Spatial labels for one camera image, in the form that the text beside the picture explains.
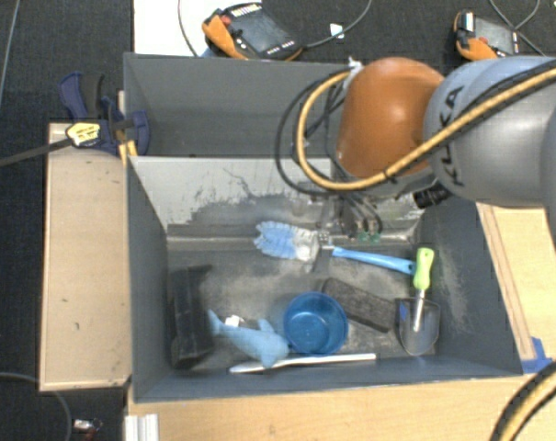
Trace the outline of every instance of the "blue tape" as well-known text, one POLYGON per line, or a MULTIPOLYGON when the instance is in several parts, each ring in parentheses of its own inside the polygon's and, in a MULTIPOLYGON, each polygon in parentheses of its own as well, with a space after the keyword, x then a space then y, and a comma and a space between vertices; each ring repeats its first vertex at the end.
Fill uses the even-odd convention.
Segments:
POLYGON ((534 374, 536 372, 541 371, 544 367, 548 366, 553 362, 553 358, 547 357, 545 355, 545 350, 543 349, 543 343, 541 342, 540 338, 536 338, 531 336, 531 342, 535 347, 535 353, 537 357, 535 359, 526 359, 521 361, 523 366, 523 372, 525 374, 534 374))

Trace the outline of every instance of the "blue bowl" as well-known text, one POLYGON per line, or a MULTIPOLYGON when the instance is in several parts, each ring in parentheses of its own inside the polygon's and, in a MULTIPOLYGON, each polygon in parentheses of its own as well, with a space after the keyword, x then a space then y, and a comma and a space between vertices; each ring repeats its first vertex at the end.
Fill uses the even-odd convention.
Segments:
POLYGON ((339 303, 322 292, 295 297, 284 313, 284 333, 294 351, 331 355, 343 346, 349 324, 339 303))

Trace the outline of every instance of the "orange device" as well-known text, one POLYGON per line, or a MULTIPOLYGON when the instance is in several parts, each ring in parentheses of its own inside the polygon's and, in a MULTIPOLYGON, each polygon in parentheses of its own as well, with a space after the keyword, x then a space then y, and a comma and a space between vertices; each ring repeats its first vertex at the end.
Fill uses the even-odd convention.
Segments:
POLYGON ((291 61, 302 52, 302 45, 257 2, 216 10, 202 30, 212 51, 234 59, 291 61))
POLYGON ((496 59, 518 53, 518 36, 506 26, 498 25, 470 10, 461 10, 453 21, 455 45, 470 61, 496 59))

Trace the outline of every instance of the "white paper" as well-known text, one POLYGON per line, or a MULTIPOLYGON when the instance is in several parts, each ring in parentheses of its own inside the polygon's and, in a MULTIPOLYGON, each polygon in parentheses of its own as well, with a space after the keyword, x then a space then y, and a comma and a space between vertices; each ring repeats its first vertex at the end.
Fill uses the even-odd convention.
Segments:
MULTIPOLYGON (((217 8, 261 0, 182 0, 182 22, 198 54, 208 46, 202 22, 217 8)), ((193 55, 179 29, 177 0, 134 0, 134 51, 139 54, 193 55)))

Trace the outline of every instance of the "black carpet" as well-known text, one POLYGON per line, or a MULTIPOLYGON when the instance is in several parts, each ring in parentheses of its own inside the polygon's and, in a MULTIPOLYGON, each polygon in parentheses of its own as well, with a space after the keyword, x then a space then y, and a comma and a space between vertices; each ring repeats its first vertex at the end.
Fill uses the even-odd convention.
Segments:
MULTIPOLYGON (((264 0, 303 42, 348 24, 367 0, 264 0)), ((517 22, 533 0, 496 0, 517 22)), ((556 55, 554 0, 542 0, 524 32, 556 55)), ((0 73, 15 0, 0 0, 0 73)), ((497 20, 486 0, 374 0, 344 40, 307 51, 306 62, 369 62, 405 56, 447 74, 461 60, 450 25, 468 7, 497 20)), ((122 88, 122 53, 132 49, 132 0, 22 0, 0 118, 0 155, 42 145, 52 119, 65 116, 56 84, 66 74, 102 72, 105 94, 122 88)), ((40 343, 44 160, 0 170, 0 370, 36 375, 40 343)), ((121 439, 122 390, 67 392, 73 417, 105 422, 102 439, 121 439)), ((25 383, 0 382, 0 440, 61 439, 59 404, 25 383)))

